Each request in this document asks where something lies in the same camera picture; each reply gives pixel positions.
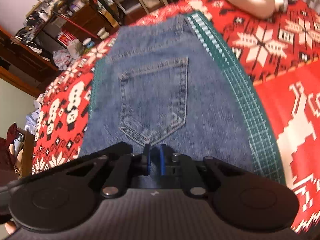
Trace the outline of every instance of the denim pocket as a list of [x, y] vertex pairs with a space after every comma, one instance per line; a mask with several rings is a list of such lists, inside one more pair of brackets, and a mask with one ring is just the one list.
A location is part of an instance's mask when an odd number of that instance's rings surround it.
[[154, 145], [186, 123], [188, 58], [168, 59], [119, 75], [119, 129]]

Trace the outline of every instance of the person's skin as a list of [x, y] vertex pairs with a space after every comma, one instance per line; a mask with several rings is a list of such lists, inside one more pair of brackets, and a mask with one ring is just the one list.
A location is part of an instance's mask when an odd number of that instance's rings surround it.
[[17, 230], [17, 226], [13, 221], [5, 223], [4, 226], [9, 235], [13, 234]]

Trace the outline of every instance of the green cutting mat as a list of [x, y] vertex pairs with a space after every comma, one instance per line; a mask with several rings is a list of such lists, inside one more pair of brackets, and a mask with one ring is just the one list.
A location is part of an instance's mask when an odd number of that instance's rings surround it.
[[201, 12], [186, 16], [202, 45], [230, 83], [247, 126], [254, 173], [285, 184], [276, 140], [251, 80], [222, 36]]

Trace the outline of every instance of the light blue cloth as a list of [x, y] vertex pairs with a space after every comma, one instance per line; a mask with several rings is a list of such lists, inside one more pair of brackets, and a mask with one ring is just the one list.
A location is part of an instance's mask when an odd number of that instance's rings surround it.
[[122, 27], [97, 63], [80, 156], [119, 141], [140, 153], [145, 143], [165, 143], [195, 160], [211, 155], [252, 170], [236, 99], [183, 16]]

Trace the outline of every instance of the christmas tablecloth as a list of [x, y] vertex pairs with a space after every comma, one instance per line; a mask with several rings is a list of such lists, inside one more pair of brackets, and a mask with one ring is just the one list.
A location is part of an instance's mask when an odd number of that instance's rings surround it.
[[[267, 20], [256, 19], [226, 0], [181, 0], [136, 24], [154, 24], [193, 9], [212, 21], [252, 80], [277, 140], [287, 186], [300, 201], [292, 229], [307, 230], [320, 216], [320, 16], [301, 0]], [[116, 34], [102, 41], [47, 88], [33, 173], [78, 157], [95, 62], [115, 40]]]

